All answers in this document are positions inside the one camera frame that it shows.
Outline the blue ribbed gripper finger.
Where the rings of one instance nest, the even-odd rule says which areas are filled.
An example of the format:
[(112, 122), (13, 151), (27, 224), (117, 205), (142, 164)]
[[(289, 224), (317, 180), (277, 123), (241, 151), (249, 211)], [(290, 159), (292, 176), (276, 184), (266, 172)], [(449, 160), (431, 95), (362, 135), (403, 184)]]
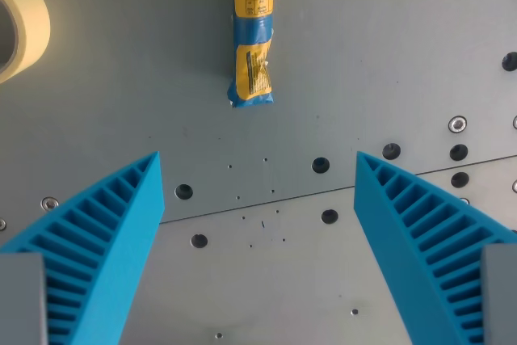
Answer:
[(107, 176), (29, 225), (3, 254), (40, 254), (51, 344), (117, 344), (165, 210), (160, 155)]
[(458, 197), (356, 155), (354, 210), (414, 344), (484, 344), (481, 253), (516, 234)]

